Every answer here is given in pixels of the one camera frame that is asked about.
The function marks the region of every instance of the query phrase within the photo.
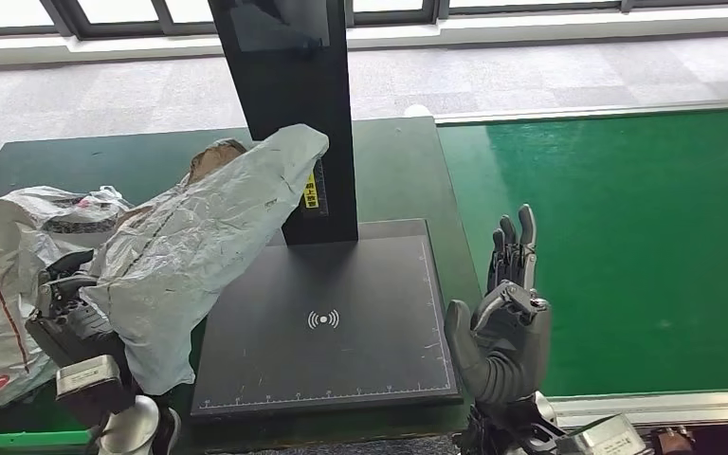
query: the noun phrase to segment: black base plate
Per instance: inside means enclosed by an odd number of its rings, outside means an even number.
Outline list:
[[[274,239],[209,314],[191,415],[461,401],[424,220]]]

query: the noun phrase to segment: plastic bag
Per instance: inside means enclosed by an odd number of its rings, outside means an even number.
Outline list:
[[[68,252],[101,245],[129,208],[111,187],[88,194],[35,187],[0,197],[0,406],[57,370],[24,328],[38,272]]]
[[[229,159],[203,153],[194,161],[215,166],[192,164],[99,250],[90,268],[99,281],[81,295],[110,319],[144,392],[193,382],[191,330],[294,210],[327,150],[326,135],[293,125]]]

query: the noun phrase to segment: warning sticker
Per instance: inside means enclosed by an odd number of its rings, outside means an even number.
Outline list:
[[[314,173],[308,175],[308,183],[302,191],[302,199],[307,209],[319,209],[319,194],[317,193],[317,181],[314,180]]]

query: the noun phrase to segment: gray robotic hand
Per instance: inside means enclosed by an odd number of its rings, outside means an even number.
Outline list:
[[[535,393],[548,363],[551,312],[534,289],[537,224],[528,205],[519,220],[519,236],[507,215],[493,233],[487,294],[475,313],[458,300],[446,313],[453,362],[477,405],[487,407]]]

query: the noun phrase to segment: green table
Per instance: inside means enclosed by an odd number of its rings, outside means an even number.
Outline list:
[[[502,213],[531,203],[540,231],[537,287],[555,315],[546,394],[728,390],[728,110],[438,132],[442,149],[427,118],[355,122],[360,219],[427,218],[445,299],[474,304],[492,229]],[[8,144],[0,154],[0,194],[33,184],[74,191],[113,184],[138,203],[178,180],[204,144],[243,134]],[[138,173],[146,178],[135,179]],[[194,336],[198,341],[200,331]],[[181,409],[189,398],[183,389],[174,397]],[[31,407],[0,411],[0,432],[78,429],[48,404],[52,392]],[[182,447],[353,441],[463,424],[464,407],[342,413],[206,428],[188,432]]]
[[[129,202],[139,204],[179,181],[191,158],[220,137],[249,142],[246,131],[237,129],[9,143],[0,152],[0,195],[33,185],[69,191],[113,185]],[[354,144],[359,221],[425,218],[444,300],[478,302],[476,273],[433,119],[355,122]],[[204,324],[192,335],[194,367],[203,331]],[[53,396],[53,388],[47,387],[30,405],[0,409],[0,433],[30,432],[2,436],[0,447],[26,453],[27,446],[81,443],[85,434],[52,402]],[[173,405],[184,416],[190,400],[190,386],[173,391]],[[463,428],[465,416],[464,406],[441,406],[186,426],[178,448],[202,452],[438,434]]]
[[[728,110],[439,134],[475,264],[535,210],[546,395],[728,390]]]

